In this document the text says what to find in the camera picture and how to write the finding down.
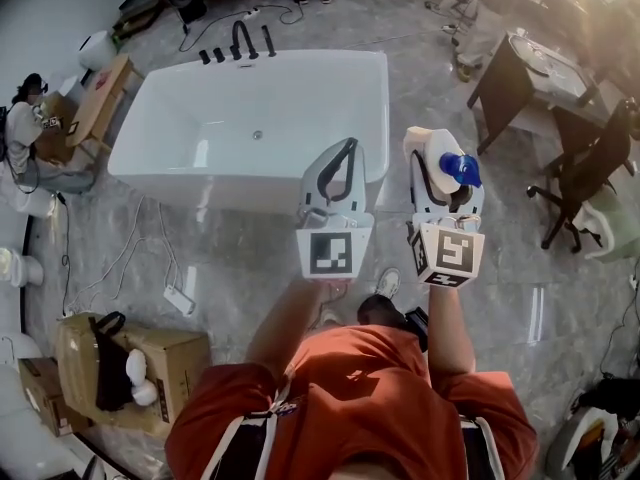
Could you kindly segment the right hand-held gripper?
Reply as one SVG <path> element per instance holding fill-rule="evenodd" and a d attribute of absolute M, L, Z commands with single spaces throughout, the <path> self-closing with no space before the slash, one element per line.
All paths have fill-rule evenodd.
<path fill-rule="evenodd" d="M 446 144 L 445 134 L 446 130 L 419 126 L 406 130 L 403 151 L 416 212 L 407 223 L 408 244 L 419 282 L 460 288 L 479 274 L 485 243 L 479 232 L 479 214 L 485 190 L 483 186 L 461 185 L 451 194 L 452 214 L 443 214 L 449 212 L 450 197 L 432 185 L 427 157 L 433 146 Z"/>

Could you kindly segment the white spray bottle blue nozzle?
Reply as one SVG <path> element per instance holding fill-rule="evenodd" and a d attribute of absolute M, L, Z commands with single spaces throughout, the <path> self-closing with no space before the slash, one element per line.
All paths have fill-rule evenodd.
<path fill-rule="evenodd" d="M 422 156 L 430 181 L 441 193 L 449 195 L 463 186 L 482 186 L 477 160 L 459 147 L 448 130 L 427 130 Z"/>

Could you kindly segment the white bathtub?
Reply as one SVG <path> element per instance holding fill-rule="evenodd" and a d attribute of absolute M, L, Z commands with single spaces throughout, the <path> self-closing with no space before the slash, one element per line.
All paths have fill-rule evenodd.
<path fill-rule="evenodd" d="M 111 176 L 162 203 L 294 214 L 305 170 L 355 138 L 366 202 L 389 168 L 385 54 L 288 50 L 150 72 L 109 156 Z"/>

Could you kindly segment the person's right forearm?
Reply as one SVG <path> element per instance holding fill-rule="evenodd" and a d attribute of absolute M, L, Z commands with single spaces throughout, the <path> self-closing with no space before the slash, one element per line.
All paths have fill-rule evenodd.
<path fill-rule="evenodd" d="M 432 285 L 428 310 L 429 373 L 432 386 L 442 390 L 449 378 L 475 372 L 475 352 L 457 289 Z"/>

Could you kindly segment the dark wooden table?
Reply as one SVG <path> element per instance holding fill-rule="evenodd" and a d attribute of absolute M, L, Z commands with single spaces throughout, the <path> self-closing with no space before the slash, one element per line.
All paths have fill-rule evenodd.
<path fill-rule="evenodd" d="M 573 103 L 561 101 L 535 92 L 532 80 L 523 62 L 508 42 L 507 32 L 499 43 L 493 58 L 474 88 L 467 106 L 480 104 L 487 134 L 480 140 L 477 153 L 483 154 L 529 104 L 538 101 L 552 110 L 560 109 L 598 128 L 604 127 L 609 112 L 597 87 L 589 86 Z"/>

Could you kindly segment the black office chair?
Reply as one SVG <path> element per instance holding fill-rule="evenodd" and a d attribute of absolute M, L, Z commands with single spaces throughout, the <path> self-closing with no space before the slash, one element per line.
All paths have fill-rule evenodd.
<path fill-rule="evenodd" d="M 531 185 L 526 195 L 541 196 L 559 208 L 559 217 L 541 242 L 547 250 L 559 231 L 571 231 L 574 246 L 571 252 L 581 251 L 579 230 L 573 224 L 582 204 L 596 195 L 609 182 L 609 177 L 628 159 L 631 141 L 640 140 L 640 104 L 633 98 L 620 101 L 607 121 L 603 131 L 580 152 L 566 153 L 558 171 L 557 195 Z"/>

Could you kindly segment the white washbasin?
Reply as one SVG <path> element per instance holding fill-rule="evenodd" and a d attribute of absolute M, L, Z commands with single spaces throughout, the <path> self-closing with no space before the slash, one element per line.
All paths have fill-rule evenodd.
<path fill-rule="evenodd" d="M 535 92 L 573 103 L 587 90 L 579 68 L 562 55 L 517 34 L 510 34 L 508 42 L 527 69 Z"/>

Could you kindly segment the pale green tub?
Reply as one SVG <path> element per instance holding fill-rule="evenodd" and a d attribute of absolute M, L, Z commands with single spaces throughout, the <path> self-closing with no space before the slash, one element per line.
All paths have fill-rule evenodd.
<path fill-rule="evenodd" d="M 603 185 L 581 204 L 573 225 L 599 236 L 600 245 L 590 249 L 586 259 L 611 263 L 640 256 L 640 221 L 609 185 Z"/>

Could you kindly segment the black arched faucet spout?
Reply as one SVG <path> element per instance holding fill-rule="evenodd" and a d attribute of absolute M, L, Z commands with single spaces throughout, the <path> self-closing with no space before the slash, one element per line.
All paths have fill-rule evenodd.
<path fill-rule="evenodd" d="M 233 59 L 235 61 L 238 61 L 242 58 L 240 36 L 244 37 L 246 46 L 248 48 L 249 59 L 250 60 L 257 59 L 259 57 L 259 54 L 256 48 L 254 47 L 249 31 L 242 20 L 235 21 L 232 26 L 232 45 L 230 47 L 230 51 Z"/>

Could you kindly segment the person's orange shirt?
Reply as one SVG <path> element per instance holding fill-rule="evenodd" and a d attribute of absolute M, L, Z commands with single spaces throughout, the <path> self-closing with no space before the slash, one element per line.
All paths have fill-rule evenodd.
<path fill-rule="evenodd" d="M 175 480 L 200 480 L 230 423 L 277 415 L 265 480 L 327 480 L 382 459 L 406 480 L 467 480 L 461 421 L 481 418 L 506 480 L 527 480 L 537 436 L 504 372 L 429 379 L 417 338 L 378 325 L 305 339 L 278 381 L 258 364 L 208 368 L 166 441 Z"/>

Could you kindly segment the large open cardboard box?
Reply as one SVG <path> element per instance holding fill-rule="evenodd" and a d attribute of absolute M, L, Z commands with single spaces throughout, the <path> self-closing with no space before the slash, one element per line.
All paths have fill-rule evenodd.
<path fill-rule="evenodd" d="M 114 341 L 129 353 L 141 350 L 146 358 L 146 379 L 153 382 L 158 398 L 148 407 L 134 400 L 115 412 L 96 406 L 98 353 L 89 318 L 102 315 L 77 314 L 63 319 L 57 329 L 55 357 L 66 403 L 98 424 L 141 430 L 165 438 L 193 392 L 206 367 L 211 364 L 205 333 L 144 328 L 125 321 Z"/>

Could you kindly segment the brown cardboard box red print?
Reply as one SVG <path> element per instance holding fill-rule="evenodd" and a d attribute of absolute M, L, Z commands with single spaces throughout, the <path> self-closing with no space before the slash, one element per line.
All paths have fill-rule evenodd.
<path fill-rule="evenodd" d="M 65 138 L 67 147 L 83 148 L 84 142 L 94 140 L 106 151 L 111 151 L 104 143 L 104 137 L 119 100 L 127 95 L 126 85 L 131 75 L 144 79 L 129 55 L 119 54 L 93 77 L 71 120 Z"/>

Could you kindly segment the white toilet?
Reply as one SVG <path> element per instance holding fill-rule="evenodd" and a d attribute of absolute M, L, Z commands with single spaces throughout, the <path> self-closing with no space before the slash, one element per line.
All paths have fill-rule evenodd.
<path fill-rule="evenodd" d="M 34 218 L 47 219 L 56 210 L 57 197 L 54 193 L 43 188 L 37 188 L 30 193 L 17 190 L 13 197 L 12 206 L 19 213 Z"/>
<path fill-rule="evenodd" d="M 111 34 L 102 30 L 91 34 L 80 46 L 77 60 L 81 67 L 100 71 L 117 56 L 117 48 Z"/>
<path fill-rule="evenodd" d="M 27 284 L 40 286 L 43 280 L 44 270 L 36 258 L 0 247 L 0 281 L 22 288 Z"/>

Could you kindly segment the person's black chest harness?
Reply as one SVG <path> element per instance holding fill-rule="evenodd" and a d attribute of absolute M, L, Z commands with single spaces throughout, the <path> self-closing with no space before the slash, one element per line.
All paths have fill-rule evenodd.
<path fill-rule="evenodd" d="M 269 410 L 229 423 L 199 480 L 265 480 L 279 420 L 297 405 L 278 399 Z M 481 417 L 459 417 L 467 480 L 506 480 L 493 432 Z"/>

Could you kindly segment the small cardboard box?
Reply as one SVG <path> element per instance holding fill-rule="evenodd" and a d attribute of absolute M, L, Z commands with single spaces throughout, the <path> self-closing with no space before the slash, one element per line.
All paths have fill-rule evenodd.
<path fill-rule="evenodd" d="M 18 369 L 26 399 L 55 437 L 82 432 L 92 426 L 89 418 L 66 404 L 53 358 L 19 359 Z"/>

